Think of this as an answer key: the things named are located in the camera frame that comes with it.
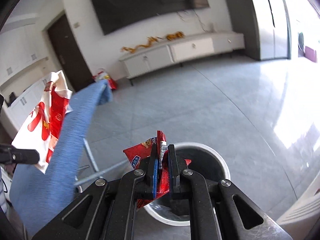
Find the white red plastic bag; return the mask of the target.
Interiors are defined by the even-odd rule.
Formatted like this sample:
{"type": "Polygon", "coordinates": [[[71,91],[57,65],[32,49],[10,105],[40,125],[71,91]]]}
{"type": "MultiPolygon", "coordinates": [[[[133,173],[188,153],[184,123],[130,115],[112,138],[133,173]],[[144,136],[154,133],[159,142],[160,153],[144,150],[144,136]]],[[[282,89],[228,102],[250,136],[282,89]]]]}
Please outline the white red plastic bag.
{"type": "Polygon", "coordinates": [[[46,172],[59,140],[71,96],[63,71],[51,72],[41,99],[12,142],[15,148],[37,150],[40,159],[35,166],[42,173],[46,172]]]}

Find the red snack wrapper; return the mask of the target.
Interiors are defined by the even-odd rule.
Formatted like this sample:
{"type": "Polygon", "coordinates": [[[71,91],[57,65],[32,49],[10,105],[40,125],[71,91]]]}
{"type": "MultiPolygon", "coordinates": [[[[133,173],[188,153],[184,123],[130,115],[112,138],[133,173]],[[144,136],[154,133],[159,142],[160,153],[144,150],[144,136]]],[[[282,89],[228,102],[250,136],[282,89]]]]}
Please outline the red snack wrapper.
{"type": "Polygon", "coordinates": [[[120,200],[123,204],[140,208],[169,194],[174,200],[188,198],[188,181],[183,171],[191,163],[176,155],[175,146],[167,144],[163,131],[157,136],[123,150],[133,171],[123,176],[120,200]]]}

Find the metal trash can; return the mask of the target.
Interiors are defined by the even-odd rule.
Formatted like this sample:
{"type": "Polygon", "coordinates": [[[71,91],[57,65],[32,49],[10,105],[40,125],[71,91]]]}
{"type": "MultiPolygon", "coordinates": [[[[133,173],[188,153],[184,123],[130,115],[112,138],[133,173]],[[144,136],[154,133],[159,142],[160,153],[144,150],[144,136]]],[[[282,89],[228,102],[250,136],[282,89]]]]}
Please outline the metal trash can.
{"type": "MultiPolygon", "coordinates": [[[[176,155],[191,160],[188,168],[212,181],[231,179],[227,163],[216,150],[198,142],[175,144],[176,155]]],[[[186,200],[170,200],[167,193],[144,206],[144,210],[155,220],[169,226],[189,226],[189,204],[186,200]]]]}

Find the white shoe cabinet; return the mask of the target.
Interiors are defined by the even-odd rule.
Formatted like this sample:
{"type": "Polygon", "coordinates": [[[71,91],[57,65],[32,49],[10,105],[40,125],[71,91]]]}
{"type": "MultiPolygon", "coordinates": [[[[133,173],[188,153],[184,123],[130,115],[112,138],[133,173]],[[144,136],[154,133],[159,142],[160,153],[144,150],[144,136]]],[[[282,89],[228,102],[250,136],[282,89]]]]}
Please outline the white shoe cabinet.
{"type": "Polygon", "coordinates": [[[50,74],[41,77],[18,96],[9,107],[6,102],[4,103],[4,117],[1,117],[1,122],[11,138],[15,137],[28,115],[41,100],[49,78],[50,74]]]}

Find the blue fuzzy table cover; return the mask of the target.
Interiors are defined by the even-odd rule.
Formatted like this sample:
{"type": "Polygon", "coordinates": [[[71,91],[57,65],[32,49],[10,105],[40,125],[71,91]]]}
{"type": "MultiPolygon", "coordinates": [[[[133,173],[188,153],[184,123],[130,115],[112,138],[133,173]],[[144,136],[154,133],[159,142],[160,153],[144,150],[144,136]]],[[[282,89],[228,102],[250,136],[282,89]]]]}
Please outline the blue fuzzy table cover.
{"type": "Polygon", "coordinates": [[[46,172],[33,165],[16,166],[10,201],[30,236],[35,235],[74,198],[84,137],[100,102],[112,99],[106,80],[100,80],[71,97],[72,112],[64,119],[59,140],[46,172]]]}

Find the dark brown entrance door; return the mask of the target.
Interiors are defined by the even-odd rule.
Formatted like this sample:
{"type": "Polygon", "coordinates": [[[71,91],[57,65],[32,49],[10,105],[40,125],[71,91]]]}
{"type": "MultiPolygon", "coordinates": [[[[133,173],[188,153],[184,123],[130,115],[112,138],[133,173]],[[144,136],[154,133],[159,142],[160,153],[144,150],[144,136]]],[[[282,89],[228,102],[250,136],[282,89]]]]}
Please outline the dark brown entrance door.
{"type": "Polygon", "coordinates": [[[73,89],[78,92],[94,83],[93,76],[78,47],[66,15],[47,30],[53,50],[73,89]]]}

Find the red white gift bag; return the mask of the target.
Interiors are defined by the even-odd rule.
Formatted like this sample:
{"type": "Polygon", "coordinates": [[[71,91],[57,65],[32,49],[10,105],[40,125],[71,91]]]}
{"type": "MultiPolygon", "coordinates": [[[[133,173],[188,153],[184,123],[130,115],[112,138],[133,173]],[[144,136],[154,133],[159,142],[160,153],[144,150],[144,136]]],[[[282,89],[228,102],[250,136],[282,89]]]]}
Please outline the red white gift bag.
{"type": "Polygon", "coordinates": [[[93,75],[93,79],[95,81],[107,80],[112,90],[116,90],[118,88],[116,81],[112,79],[112,77],[107,73],[107,71],[104,68],[99,68],[97,70],[97,73],[93,75]]]}

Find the white tv cabinet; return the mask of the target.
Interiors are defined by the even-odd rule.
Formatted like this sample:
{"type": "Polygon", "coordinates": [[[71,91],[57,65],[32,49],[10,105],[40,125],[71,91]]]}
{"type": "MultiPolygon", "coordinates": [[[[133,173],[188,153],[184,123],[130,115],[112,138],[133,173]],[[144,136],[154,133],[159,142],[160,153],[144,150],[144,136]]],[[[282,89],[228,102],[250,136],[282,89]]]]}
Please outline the white tv cabinet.
{"type": "Polygon", "coordinates": [[[126,77],[133,80],[165,67],[242,49],[245,49],[244,34],[203,33],[159,42],[149,48],[139,49],[134,54],[128,53],[119,61],[124,65],[126,77]]]}

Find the golden dragon figurine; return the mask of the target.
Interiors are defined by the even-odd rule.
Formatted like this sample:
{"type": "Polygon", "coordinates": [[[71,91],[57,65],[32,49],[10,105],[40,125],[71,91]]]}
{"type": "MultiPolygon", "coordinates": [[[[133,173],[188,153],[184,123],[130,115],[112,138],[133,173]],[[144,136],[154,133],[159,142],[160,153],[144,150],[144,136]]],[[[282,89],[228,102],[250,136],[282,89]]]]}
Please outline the golden dragon figurine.
{"type": "Polygon", "coordinates": [[[150,48],[151,46],[153,46],[154,43],[158,43],[162,38],[160,37],[147,37],[147,43],[146,44],[138,44],[135,47],[131,48],[131,47],[122,47],[121,48],[121,52],[129,52],[130,54],[134,54],[137,50],[139,50],[140,48],[150,48]]]}

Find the golden tiger figurine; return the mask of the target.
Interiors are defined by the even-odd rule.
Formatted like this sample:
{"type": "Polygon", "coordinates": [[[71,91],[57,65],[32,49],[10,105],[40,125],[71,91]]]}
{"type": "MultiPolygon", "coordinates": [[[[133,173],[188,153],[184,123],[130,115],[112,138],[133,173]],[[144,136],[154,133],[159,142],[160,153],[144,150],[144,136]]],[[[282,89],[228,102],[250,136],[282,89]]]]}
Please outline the golden tiger figurine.
{"type": "Polygon", "coordinates": [[[166,35],[165,39],[168,41],[173,41],[173,40],[184,38],[184,37],[185,37],[185,34],[182,31],[177,31],[173,34],[166,35]]]}

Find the metal table leg frame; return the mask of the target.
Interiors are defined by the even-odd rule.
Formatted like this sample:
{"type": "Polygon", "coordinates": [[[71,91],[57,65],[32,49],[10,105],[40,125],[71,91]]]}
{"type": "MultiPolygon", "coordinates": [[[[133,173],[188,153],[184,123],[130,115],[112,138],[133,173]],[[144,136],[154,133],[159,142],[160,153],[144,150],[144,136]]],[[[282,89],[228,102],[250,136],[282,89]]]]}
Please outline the metal table leg frame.
{"type": "Polygon", "coordinates": [[[96,179],[104,179],[104,175],[107,173],[119,171],[121,175],[124,175],[126,172],[132,171],[132,167],[129,165],[129,162],[127,160],[122,160],[108,168],[101,170],[95,160],[95,157],[86,138],[83,139],[83,146],[88,163],[86,165],[79,166],[75,175],[74,187],[79,192],[82,191],[82,185],[96,179]],[[87,169],[91,169],[93,173],[79,179],[78,175],[82,174],[87,169]]]}

